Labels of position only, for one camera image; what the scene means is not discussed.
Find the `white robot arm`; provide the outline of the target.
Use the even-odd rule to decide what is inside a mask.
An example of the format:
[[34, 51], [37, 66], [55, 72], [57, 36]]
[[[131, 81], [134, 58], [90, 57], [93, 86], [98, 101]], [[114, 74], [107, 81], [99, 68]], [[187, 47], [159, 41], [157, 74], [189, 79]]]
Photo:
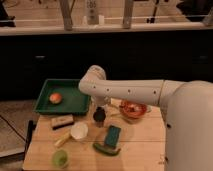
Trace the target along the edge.
[[164, 171], [213, 171], [213, 83], [108, 80], [91, 66], [79, 90], [102, 106], [110, 98], [156, 106], [166, 127]]

